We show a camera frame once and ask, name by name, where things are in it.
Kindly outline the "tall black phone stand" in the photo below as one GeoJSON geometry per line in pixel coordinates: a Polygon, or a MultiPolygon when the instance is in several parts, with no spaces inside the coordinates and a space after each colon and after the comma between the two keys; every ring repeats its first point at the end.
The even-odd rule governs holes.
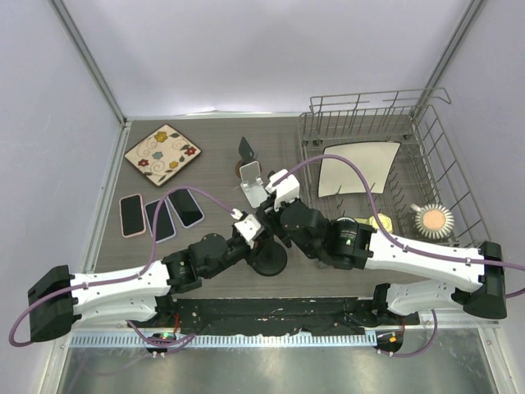
{"type": "Polygon", "coordinates": [[[267,238],[257,243],[249,265],[259,275],[274,277],[284,271],[287,262],[285,248],[273,238],[267,238]]]}

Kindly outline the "white folding phone stand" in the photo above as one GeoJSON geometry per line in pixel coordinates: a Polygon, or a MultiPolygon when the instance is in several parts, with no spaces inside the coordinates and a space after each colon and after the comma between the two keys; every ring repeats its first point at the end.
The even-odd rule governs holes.
{"type": "Polygon", "coordinates": [[[267,200],[269,194],[261,177],[259,161],[254,160],[240,167],[240,187],[252,208],[267,200]]]}

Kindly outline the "purple-cased phone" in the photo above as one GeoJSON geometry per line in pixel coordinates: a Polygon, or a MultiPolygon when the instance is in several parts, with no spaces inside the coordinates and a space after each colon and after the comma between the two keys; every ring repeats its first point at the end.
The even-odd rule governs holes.
{"type": "Polygon", "coordinates": [[[204,214],[189,190],[176,190],[168,200],[183,228],[189,229],[204,220],[204,214]]]}
{"type": "Polygon", "coordinates": [[[169,208],[165,202],[161,203],[160,209],[157,213],[157,221],[154,225],[153,219],[157,210],[157,206],[158,201],[152,201],[144,206],[144,210],[148,220],[148,228],[150,233],[155,231],[155,242],[161,243],[174,238],[176,236],[176,229],[169,208]]]}

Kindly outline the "wooden-base grey phone stand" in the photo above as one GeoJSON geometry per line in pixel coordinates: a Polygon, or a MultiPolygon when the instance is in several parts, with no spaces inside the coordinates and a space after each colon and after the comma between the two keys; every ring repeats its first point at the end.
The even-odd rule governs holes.
{"type": "Polygon", "coordinates": [[[243,136],[240,140],[238,152],[240,160],[235,165],[235,174],[240,177],[240,168],[258,159],[258,154],[252,149],[247,139],[243,136]]]}

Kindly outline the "pink-cased phone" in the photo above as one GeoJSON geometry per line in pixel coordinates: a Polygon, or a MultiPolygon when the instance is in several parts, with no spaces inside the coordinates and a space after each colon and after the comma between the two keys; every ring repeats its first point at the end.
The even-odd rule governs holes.
{"type": "Polygon", "coordinates": [[[131,238],[145,233],[143,198],[140,194],[129,195],[119,200],[121,234],[131,238]]]}

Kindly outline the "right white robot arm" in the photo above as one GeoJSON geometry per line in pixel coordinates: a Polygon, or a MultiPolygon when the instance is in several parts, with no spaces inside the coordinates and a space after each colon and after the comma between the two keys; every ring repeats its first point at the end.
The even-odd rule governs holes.
{"type": "Polygon", "coordinates": [[[370,312],[378,323],[427,309],[461,309],[486,319],[507,316],[502,250],[497,243],[459,248],[409,240],[351,218],[329,220],[299,199],[279,208],[267,200],[256,217],[286,246],[296,245],[307,258],[333,268],[419,276],[420,282],[376,286],[370,312]]]}

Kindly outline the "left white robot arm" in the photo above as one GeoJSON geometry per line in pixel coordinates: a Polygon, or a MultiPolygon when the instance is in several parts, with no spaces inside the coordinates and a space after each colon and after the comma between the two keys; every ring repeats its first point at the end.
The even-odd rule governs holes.
{"type": "Polygon", "coordinates": [[[165,298],[200,288],[204,279],[248,259],[255,245],[240,234],[227,240],[211,233],[149,267],[72,274],[68,266],[56,266],[28,291],[30,340],[58,339],[75,325],[126,320],[164,328],[175,316],[165,298]]]}

